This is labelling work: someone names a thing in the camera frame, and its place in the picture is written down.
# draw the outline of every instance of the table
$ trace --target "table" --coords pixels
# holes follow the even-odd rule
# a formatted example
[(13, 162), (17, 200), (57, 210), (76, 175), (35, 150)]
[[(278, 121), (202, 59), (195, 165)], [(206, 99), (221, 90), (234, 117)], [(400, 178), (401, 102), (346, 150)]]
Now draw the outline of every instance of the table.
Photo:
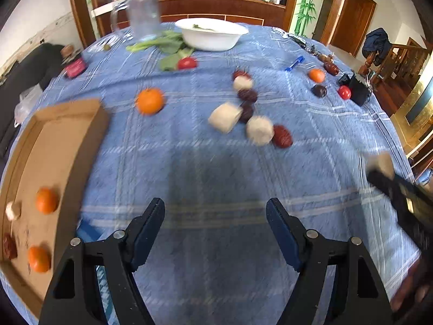
[[(173, 23), (164, 24), (173, 29)], [(309, 69), (322, 67), (277, 28), (251, 26), (231, 50), (197, 51), (193, 70), (160, 72), (157, 49), (131, 54), (125, 43), (108, 52), (85, 52), (85, 73), (51, 81), (38, 107), (100, 98), (111, 113), (81, 211), (87, 240), (105, 238), (142, 214), (153, 197), (166, 216), (147, 263), (134, 274), (160, 324), (275, 324), (297, 274), (285, 264), (265, 218), (265, 203), (278, 197), (306, 228), (346, 241), (360, 237), (391, 295), (416, 247), (396, 225), (387, 199), (365, 177), (365, 157), (390, 152), (398, 174), (412, 179), (398, 136), (376, 98), (363, 107), (343, 101), (337, 80), (326, 75), (328, 95), (315, 97)], [(315, 41), (319, 51), (329, 51)], [(298, 56), (305, 62), (284, 69)], [(287, 150), (256, 147), (238, 124), (223, 135), (207, 123), (220, 104), (240, 103), (232, 89), (236, 67), (248, 68), (259, 93), (256, 113), (285, 125), (294, 144)], [(156, 86), (167, 104), (153, 117), (134, 107), (136, 95)], [(328, 268), (316, 323), (323, 322), (333, 282)], [(98, 270), (109, 323), (116, 317)], [(24, 318), (37, 321), (2, 277)]]

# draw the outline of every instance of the blue pen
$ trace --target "blue pen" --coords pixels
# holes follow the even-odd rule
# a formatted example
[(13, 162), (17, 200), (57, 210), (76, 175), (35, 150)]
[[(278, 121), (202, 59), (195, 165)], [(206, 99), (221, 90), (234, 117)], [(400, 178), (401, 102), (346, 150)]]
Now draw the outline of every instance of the blue pen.
[(304, 60), (305, 60), (304, 56), (299, 56), (295, 60), (295, 62), (293, 62), (293, 64), (291, 66), (287, 67), (285, 70), (290, 72), (291, 70), (293, 70), (296, 67), (297, 64), (300, 64), (300, 63), (304, 62)]

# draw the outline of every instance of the orange fruit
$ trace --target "orange fruit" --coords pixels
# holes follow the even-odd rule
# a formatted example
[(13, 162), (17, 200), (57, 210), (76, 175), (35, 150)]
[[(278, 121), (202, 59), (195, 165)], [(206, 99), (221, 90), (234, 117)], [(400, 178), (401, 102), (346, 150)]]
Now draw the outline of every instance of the orange fruit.
[(47, 272), (51, 268), (50, 257), (42, 247), (30, 247), (27, 251), (27, 260), (32, 270), (36, 272)]
[(308, 73), (308, 77), (316, 83), (322, 83), (325, 80), (325, 72), (315, 68)]
[(143, 115), (155, 115), (164, 106), (164, 94), (158, 88), (147, 88), (138, 94), (136, 108)]
[(57, 194), (48, 187), (41, 187), (36, 194), (36, 209), (44, 215), (56, 211), (58, 205)]

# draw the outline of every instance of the white bowl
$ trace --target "white bowl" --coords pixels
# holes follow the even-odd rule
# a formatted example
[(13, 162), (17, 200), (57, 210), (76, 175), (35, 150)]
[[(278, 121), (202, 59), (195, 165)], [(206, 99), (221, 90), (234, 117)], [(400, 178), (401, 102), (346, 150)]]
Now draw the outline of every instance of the white bowl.
[(182, 30), (183, 40), (188, 46), (204, 51), (230, 50), (241, 35), (248, 33), (242, 25), (213, 18), (180, 19), (175, 25)]

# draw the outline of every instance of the glass pitcher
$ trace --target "glass pitcher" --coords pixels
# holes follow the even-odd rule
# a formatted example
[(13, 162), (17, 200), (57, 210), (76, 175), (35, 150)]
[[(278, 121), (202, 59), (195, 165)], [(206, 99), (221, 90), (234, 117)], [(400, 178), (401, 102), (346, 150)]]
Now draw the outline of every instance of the glass pitcher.
[(110, 16), (111, 28), (119, 38), (123, 35), (117, 25), (117, 13), (124, 9), (127, 9), (135, 42), (154, 39), (161, 34), (158, 0), (125, 0), (113, 7)]

